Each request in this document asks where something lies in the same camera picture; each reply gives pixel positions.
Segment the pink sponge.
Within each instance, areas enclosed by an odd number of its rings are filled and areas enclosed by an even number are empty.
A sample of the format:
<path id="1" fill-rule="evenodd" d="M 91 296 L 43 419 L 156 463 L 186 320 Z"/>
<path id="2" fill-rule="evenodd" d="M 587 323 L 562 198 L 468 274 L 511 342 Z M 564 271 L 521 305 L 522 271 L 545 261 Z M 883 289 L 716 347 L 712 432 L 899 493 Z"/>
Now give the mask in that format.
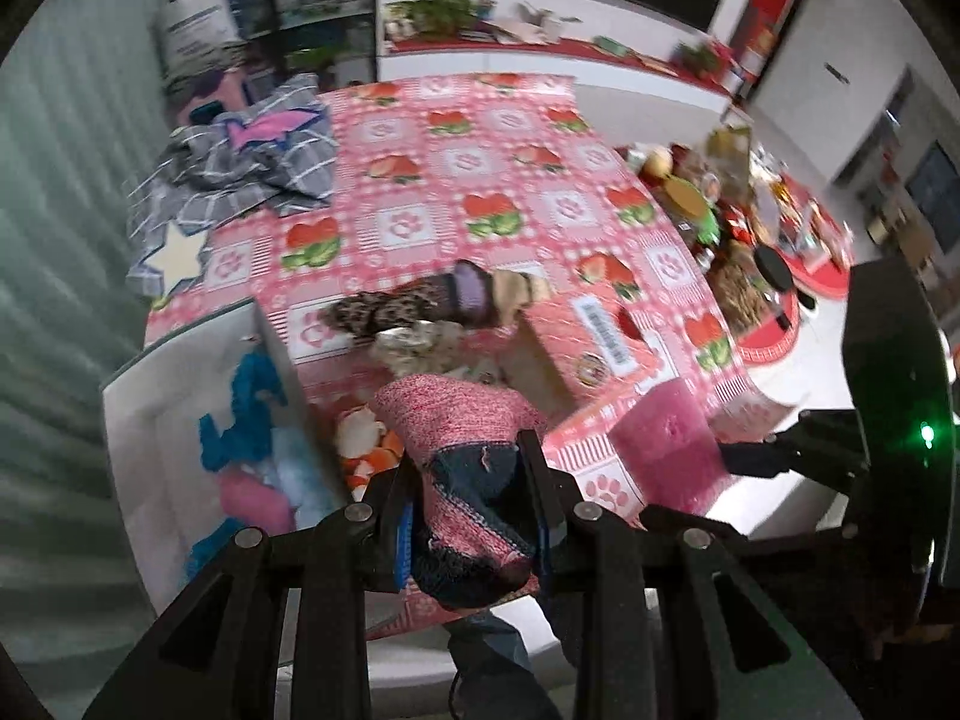
<path id="1" fill-rule="evenodd" d="M 732 483 L 715 434 L 683 380 L 654 385 L 607 437 L 646 505 L 704 515 Z"/>
<path id="2" fill-rule="evenodd" d="M 285 494 L 263 484 L 239 468 L 217 474 L 218 497 L 223 512 L 267 535 L 285 535 L 295 529 L 295 516 Z"/>

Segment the light blue fluffy cloth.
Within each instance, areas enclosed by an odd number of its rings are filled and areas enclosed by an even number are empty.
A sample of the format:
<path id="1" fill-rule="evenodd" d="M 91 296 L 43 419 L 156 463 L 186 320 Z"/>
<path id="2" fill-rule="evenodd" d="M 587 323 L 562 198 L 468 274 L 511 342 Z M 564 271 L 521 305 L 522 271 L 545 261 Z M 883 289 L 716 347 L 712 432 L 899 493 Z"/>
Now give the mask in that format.
<path id="1" fill-rule="evenodd" d="M 319 525 L 347 504 L 337 468 L 317 453 L 313 441 L 296 426 L 272 429 L 272 455 L 259 463 L 259 475 L 286 497 L 297 530 Z"/>

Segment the pink black knitted sock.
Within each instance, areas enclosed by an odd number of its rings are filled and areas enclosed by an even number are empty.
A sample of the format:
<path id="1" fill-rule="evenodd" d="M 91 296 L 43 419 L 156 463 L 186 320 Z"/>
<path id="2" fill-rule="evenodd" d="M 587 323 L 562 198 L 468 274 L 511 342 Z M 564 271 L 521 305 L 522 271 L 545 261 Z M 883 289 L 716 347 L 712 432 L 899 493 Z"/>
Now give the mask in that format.
<path id="1" fill-rule="evenodd" d="M 508 387 L 416 374 L 377 390 L 371 411 L 421 479 L 412 577 L 448 610 L 493 605 L 532 575 L 537 527 L 517 436 L 539 411 Z"/>

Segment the blue rubber glove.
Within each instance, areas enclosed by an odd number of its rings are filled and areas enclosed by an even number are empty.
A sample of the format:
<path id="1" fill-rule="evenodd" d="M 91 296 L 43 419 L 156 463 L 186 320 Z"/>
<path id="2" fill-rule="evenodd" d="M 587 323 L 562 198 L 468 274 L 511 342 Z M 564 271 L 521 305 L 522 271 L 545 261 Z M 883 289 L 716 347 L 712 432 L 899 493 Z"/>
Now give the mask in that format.
<path id="1" fill-rule="evenodd" d="M 233 424 L 218 429 L 212 415 L 199 419 L 200 463 L 218 473 L 231 463 L 260 463 L 272 455 L 272 405 L 286 406 L 285 388 L 263 346 L 242 356 L 231 379 Z"/>

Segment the white dotted scrunchie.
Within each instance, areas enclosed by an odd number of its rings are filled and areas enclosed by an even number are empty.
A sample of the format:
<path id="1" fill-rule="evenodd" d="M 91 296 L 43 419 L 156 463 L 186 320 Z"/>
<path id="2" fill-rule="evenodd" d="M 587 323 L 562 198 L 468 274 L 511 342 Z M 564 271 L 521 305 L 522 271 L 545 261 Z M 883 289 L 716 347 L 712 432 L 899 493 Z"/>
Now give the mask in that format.
<path id="1" fill-rule="evenodd" d="M 430 374 L 483 385 L 505 382 L 496 361 L 470 351 L 466 339 L 467 330 L 459 323 L 417 320 L 377 333 L 370 356 L 394 379 Z"/>

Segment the leopard print scrunchie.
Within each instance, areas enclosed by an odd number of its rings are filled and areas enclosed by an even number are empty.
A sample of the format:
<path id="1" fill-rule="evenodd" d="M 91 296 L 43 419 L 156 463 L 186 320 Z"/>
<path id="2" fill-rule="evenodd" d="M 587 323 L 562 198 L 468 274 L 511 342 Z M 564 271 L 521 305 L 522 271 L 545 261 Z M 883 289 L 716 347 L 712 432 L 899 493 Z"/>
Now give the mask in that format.
<path id="1" fill-rule="evenodd" d="M 412 281 L 394 291 L 359 291 L 339 299 L 322 312 L 327 327 L 356 338 L 373 338 L 393 328 L 441 320 L 451 307 L 444 286 Z"/>

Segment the beige knitted sock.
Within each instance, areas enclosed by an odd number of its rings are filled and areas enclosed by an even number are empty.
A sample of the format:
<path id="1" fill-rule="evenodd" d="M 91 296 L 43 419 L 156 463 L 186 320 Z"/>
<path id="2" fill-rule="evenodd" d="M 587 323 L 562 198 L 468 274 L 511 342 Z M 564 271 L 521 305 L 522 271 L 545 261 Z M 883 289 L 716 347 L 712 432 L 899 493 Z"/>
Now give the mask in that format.
<path id="1" fill-rule="evenodd" d="M 494 270 L 491 273 L 491 297 L 494 315 L 500 327 L 508 327 L 517 314 L 555 294 L 550 281 L 530 273 Z"/>

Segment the purple striped knitted sock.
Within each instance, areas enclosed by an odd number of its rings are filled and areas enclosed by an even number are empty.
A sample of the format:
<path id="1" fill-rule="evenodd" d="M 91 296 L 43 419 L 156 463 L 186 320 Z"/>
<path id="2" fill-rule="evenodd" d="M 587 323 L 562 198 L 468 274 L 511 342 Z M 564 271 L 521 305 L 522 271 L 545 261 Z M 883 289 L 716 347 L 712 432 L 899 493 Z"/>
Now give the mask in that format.
<path id="1" fill-rule="evenodd" d="M 462 327 L 493 327 L 498 316 L 493 299 L 493 277 L 470 260 L 458 260 L 451 270 L 433 278 L 436 317 Z"/>

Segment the white open storage box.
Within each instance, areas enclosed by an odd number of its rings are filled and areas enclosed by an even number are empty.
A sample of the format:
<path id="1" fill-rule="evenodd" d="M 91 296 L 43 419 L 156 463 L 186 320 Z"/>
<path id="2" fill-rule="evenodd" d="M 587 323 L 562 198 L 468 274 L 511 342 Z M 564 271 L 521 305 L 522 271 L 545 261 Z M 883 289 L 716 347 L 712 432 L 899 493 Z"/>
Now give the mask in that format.
<path id="1" fill-rule="evenodd" d="M 241 528 L 306 530 L 350 500 L 285 344 L 252 299 L 150 344 L 104 386 L 103 421 L 156 611 Z"/>

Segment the pink patterned carton box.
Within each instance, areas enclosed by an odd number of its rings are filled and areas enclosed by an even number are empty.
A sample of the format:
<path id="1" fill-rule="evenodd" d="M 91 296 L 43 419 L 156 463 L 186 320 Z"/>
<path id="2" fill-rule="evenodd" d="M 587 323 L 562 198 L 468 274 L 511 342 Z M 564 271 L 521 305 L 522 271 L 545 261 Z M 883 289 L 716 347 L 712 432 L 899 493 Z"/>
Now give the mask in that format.
<path id="1" fill-rule="evenodd" d="M 596 403 L 646 394 L 677 375 L 662 340 L 644 338 L 605 284 L 521 310 L 500 367 L 509 387 L 551 426 Z"/>

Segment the jar with yellow lid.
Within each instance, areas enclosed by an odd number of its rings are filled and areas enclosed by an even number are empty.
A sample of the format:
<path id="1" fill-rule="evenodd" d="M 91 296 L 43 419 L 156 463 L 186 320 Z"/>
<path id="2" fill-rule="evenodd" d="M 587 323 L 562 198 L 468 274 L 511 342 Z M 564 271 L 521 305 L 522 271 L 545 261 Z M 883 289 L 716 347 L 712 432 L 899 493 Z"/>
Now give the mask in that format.
<path id="1" fill-rule="evenodd" d="M 658 199 L 674 220 L 703 226 L 711 218 L 711 206 L 701 190 L 690 181 L 667 176 L 658 188 Z"/>

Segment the white cabinet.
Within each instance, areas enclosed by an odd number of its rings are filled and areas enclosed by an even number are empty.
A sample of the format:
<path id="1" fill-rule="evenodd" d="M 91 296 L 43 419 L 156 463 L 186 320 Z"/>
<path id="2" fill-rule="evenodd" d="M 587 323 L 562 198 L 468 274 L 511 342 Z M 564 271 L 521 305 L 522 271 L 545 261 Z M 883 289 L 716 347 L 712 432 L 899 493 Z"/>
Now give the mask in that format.
<path id="1" fill-rule="evenodd" d="M 892 0 L 800 0 L 752 109 L 833 179 L 900 86 L 908 36 Z"/>

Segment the pink strawberry paw tablecloth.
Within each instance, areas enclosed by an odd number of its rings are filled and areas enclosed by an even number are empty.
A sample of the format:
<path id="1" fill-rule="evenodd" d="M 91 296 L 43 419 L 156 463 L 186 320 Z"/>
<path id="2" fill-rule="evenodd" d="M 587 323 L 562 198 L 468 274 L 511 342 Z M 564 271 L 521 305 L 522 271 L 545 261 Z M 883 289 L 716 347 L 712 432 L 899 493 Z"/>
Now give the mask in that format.
<path id="1" fill-rule="evenodd" d="M 320 99 L 338 143 L 332 203 L 291 216 L 259 208 L 215 229 L 203 277 L 153 305 L 150 340 L 251 298 L 311 403 L 337 424 L 343 411 L 370 408 L 392 374 L 371 358 L 372 338 L 332 330 L 322 312 L 470 260 L 490 275 L 547 278 L 553 296 L 608 286 L 643 337 L 662 340 L 674 379 L 697 397 L 716 436 L 755 440 L 786 418 L 788 406 L 748 377 L 664 207 L 583 121 L 568 78 L 421 76 Z M 467 348 L 500 366 L 516 320 L 464 327 Z M 590 497 L 626 518 L 643 500 L 602 429 L 640 396 L 584 408 L 547 449 Z"/>

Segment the grey checked star cloth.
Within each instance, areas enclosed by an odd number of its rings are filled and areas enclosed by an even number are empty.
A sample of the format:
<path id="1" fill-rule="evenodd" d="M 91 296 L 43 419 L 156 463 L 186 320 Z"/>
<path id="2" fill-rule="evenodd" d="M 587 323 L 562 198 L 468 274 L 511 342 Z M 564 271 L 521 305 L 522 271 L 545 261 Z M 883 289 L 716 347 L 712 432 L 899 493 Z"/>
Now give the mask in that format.
<path id="1" fill-rule="evenodd" d="M 327 208 L 337 153 L 331 106 L 312 73 L 210 124 L 172 130 L 160 162 L 127 190 L 128 286 L 169 298 L 203 277 L 218 227 L 259 208 Z"/>

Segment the white tv bench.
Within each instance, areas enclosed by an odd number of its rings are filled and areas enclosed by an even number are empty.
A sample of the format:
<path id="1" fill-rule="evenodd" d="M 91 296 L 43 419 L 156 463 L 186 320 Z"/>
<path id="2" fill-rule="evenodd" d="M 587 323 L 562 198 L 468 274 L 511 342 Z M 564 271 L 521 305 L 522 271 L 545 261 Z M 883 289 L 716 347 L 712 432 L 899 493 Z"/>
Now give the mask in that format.
<path id="1" fill-rule="evenodd" d="M 682 44 L 699 43 L 701 32 L 635 7 L 599 0 L 534 0 L 573 23 L 555 43 L 477 43 L 465 37 L 379 39 L 381 80 L 456 73 L 535 73 L 571 76 L 594 89 L 644 94 L 722 114 L 731 94 L 698 80 L 670 60 Z"/>

